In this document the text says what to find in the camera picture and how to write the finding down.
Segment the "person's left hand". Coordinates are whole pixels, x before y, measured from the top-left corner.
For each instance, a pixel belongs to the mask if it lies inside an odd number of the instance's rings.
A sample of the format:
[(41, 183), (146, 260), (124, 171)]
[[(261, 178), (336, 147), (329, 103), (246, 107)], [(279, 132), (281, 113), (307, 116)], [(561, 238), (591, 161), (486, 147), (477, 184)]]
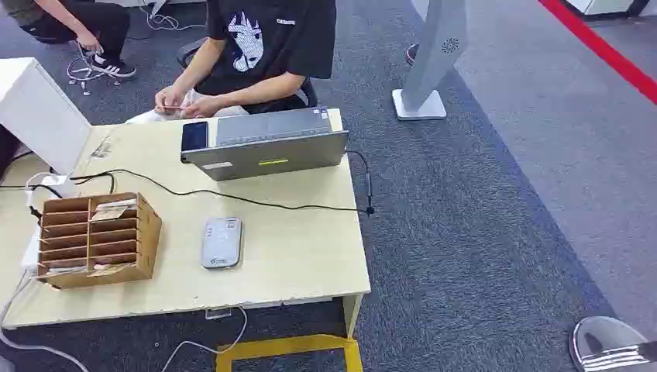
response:
[(222, 108), (220, 96), (201, 97), (182, 111), (186, 119), (211, 118)]

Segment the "person's hand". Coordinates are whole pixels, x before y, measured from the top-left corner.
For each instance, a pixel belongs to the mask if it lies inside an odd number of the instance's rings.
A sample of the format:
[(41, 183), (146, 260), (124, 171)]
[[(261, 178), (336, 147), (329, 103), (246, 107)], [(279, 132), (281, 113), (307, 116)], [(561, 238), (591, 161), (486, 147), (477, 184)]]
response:
[(86, 51), (91, 53), (101, 54), (103, 53), (103, 48), (96, 36), (90, 31), (79, 31), (76, 32), (78, 44), (84, 48)]

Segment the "person's right hand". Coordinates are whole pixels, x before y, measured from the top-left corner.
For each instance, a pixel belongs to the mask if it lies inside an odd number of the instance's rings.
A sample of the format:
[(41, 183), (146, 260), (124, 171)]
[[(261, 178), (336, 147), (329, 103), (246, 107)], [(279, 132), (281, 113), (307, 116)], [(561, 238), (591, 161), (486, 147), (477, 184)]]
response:
[(163, 114), (173, 114), (181, 110), (186, 91), (174, 85), (167, 86), (155, 94), (155, 111)]

